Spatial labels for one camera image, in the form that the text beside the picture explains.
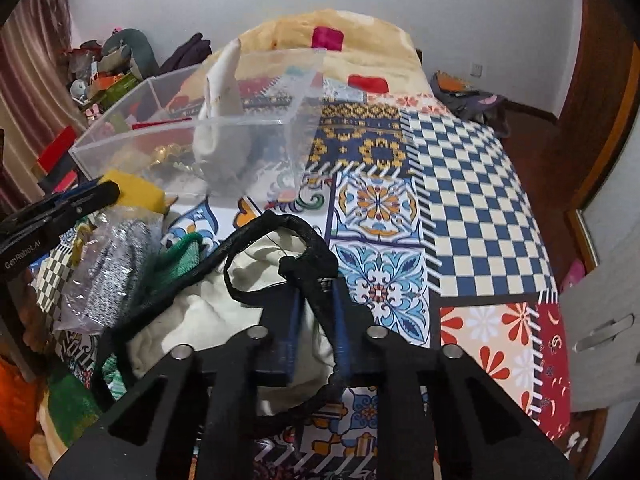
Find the patchwork patterned bed sheet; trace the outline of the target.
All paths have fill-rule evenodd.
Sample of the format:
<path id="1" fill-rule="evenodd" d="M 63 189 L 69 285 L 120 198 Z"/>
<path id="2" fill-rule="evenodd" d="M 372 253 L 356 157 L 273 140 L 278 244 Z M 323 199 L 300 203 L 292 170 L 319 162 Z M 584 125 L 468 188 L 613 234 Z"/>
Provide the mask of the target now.
<path id="1" fill-rule="evenodd" d="M 442 348 L 431 347 L 424 330 L 422 292 L 433 284 L 437 264 L 420 213 L 421 183 L 350 172 L 337 180 L 334 195 L 329 233 L 315 230 L 336 255 L 338 278 L 352 301 L 409 344 Z M 375 388 L 346 386 L 335 364 L 329 385 L 274 415 L 258 410 L 262 388 L 250 479 L 339 479 L 349 473 L 379 479 Z"/>

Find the green storage box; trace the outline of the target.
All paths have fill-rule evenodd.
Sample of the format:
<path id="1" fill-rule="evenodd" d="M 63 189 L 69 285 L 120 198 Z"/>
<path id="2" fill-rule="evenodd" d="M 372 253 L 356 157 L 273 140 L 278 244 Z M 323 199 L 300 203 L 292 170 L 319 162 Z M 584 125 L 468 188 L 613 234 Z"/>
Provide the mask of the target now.
<path id="1" fill-rule="evenodd" d="M 133 73 L 122 75 L 106 89 L 100 90 L 96 94 L 96 104 L 98 104 L 102 110 L 108 110 L 121 98 L 126 96 L 128 92 L 136 88 L 138 84 L 140 84 L 140 80 L 134 76 Z"/>

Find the pink slipper on floor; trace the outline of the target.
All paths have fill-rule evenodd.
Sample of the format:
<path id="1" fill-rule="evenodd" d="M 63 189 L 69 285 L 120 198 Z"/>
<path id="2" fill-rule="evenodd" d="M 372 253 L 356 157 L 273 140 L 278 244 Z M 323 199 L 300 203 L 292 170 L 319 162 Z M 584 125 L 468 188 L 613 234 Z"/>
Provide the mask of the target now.
<path id="1" fill-rule="evenodd" d="M 560 292 L 565 292 L 567 289 L 577 285 L 586 275 L 586 268 L 582 260 L 576 258 L 571 264 L 570 268 L 566 272 L 560 285 Z"/>

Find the white cloth in box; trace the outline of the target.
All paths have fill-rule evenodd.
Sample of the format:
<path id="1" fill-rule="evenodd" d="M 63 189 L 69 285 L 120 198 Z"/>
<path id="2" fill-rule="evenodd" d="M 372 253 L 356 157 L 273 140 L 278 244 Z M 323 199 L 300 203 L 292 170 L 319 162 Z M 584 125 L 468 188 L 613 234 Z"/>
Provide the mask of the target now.
<path id="1" fill-rule="evenodd" d="M 211 186 L 238 180 L 252 147 L 250 134 L 232 120 L 244 115 L 240 87 L 235 79 L 241 57 L 241 41 L 231 40 L 204 81 L 204 103 L 193 133 L 192 151 L 198 172 Z"/>

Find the yellow sponge block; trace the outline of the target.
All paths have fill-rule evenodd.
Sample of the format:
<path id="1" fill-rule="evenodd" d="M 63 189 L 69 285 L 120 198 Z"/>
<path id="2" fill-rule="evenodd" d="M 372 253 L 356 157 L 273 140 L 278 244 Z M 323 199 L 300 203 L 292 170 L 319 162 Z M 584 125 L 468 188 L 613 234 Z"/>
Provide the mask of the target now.
<path id="1" fill-rule="evenodd" d="M 119 188 L 116 205 L 143 208 L 156 214 L 164 214 L 166 212 L 165 192 L 142 177 L 111 169 L 99 180 L 99 184 L 107 181 L 116 183 Z"/>

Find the clear plastic storage box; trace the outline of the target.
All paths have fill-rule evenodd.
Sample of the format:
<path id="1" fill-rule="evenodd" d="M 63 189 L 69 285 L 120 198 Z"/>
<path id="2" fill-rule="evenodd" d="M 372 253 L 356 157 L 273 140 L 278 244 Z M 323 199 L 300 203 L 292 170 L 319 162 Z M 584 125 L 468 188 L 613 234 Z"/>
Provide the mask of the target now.
<path id="1" fill-rule="evenodd" d="M 70 149 L 89 179 L 119 170 L 172 195 L 293 196 L 320 122 L 326 52 L 244 53 L 232 82 L 236 112 L 216 112 L 209 79 L 196 66 L 138 84 Z"/>

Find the red and grey box stack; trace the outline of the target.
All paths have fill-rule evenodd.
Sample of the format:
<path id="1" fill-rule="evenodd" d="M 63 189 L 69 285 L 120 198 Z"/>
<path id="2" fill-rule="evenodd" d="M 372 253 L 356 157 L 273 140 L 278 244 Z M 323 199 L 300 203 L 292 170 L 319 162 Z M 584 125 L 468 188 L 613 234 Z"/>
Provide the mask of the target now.
<path id="1" fill-rule="evenodd" d="M 32 173 L 44 194 L 66 192 L 79 183 L 79 169 L 70 157 L 77 134 L 72 126 L 63 128 L 37 157 Z"/>

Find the striped brown curtain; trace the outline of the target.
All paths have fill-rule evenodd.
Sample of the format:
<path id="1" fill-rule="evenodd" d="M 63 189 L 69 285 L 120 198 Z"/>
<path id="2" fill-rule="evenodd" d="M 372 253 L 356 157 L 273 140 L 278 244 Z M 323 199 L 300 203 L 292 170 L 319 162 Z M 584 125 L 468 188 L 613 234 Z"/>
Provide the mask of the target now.
<path id="1" fill-rule="evenodd" d="M 67 90 L 68 0 L 20 0 L 1 26 L 1 211 L 42 197 L 36 159 L 66 127 L 82 133 L 84 115 Z"/>

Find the cream tote bag black handles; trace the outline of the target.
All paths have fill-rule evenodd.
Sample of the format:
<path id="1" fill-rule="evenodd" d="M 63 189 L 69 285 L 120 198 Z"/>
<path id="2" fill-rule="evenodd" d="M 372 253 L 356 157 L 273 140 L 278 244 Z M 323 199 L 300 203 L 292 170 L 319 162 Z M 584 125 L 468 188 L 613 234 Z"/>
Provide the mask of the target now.
<path id="1" fill-rule="evenodd" d="M 267 211 L 230 234 L 208 257 L 178 278 L 150 276 L 137 302 L 99 339 L 90 382 L 100 408 L 116 400 L 106 362 L 115 359 L 123 382 L 142 378 L 179 344 L 196 351 L 220 347 L 290 304 L 280 291 L 291 285 L 303 301 L 292 382 L 265 387 L 258 410 L 274 415 L 303 404 L 329 385 L 335 340 L 331 306 L 338 262 L 306 221 Z"/>

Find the green knit cloth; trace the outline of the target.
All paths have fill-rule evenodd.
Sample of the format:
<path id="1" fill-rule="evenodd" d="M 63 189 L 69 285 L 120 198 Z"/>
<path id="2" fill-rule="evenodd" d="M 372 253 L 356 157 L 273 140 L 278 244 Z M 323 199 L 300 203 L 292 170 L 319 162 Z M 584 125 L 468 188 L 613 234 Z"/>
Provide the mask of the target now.
<path id="1" fill-rule="evenodd" d="M 162 292 L 201 262 L 203 237 L 194 232 L 179 238 L 155 260 L 154 268 L 143 291 L 148 294 Z"/>

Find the grey backpack on floor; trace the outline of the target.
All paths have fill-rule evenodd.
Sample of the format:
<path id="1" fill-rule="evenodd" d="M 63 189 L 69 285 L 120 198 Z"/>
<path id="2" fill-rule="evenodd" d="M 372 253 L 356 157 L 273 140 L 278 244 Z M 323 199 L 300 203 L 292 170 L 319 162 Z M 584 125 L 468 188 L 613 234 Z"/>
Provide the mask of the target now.
<path id="1" fill-rule="evenodd" d="M 508 100 L 500 94 L 480 90 L 469 82 L 438 70 L 430 81 L 434 96 L 457 118 L 493 128 L 498 138 L 508 138 Z"/>

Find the beige fleece blanket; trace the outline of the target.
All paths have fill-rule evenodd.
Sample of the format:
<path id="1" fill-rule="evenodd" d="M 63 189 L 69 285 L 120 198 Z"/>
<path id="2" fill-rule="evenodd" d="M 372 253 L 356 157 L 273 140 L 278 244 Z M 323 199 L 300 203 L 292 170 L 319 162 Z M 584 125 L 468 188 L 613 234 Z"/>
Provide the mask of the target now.
<path id="1" fill-rule="evenodd" d="M 330 78 L 378 78 L 391 94 L 433 94 L 408 32 L 373 16 L 333 9 L 290 14 L 243 32 L 239 40 L 244 54 L 322 49 L 322 72 Z"/>

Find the green grey plush toy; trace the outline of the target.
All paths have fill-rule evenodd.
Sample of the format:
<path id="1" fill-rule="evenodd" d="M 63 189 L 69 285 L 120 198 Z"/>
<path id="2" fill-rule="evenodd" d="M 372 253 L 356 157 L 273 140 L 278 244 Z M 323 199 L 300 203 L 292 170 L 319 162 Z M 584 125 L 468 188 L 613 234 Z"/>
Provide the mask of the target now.
<path id="1" fill-rule="evenodd" d="M 160 71 L 154 51 L 143 32 L 134 28 L 124 28 L 113 32 L 102 47 L 102 60 L 114 52 L 122 61 L 126 61 L 130 70 L 139 79 L 156 76 Z"/>

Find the dark purple clothing pile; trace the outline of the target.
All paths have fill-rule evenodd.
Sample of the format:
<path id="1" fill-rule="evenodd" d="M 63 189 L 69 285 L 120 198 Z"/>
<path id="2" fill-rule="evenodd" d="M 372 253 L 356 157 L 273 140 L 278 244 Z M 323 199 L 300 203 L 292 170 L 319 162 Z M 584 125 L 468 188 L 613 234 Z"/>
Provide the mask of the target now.
<path id="1" fill-rule="evenodd" d="M 205 61 L 212 54 L 210 41 L 198 32 L 187 42 L 178 47 L 175 52 L 160 66 L 160 75 L 181 70 Z"/>

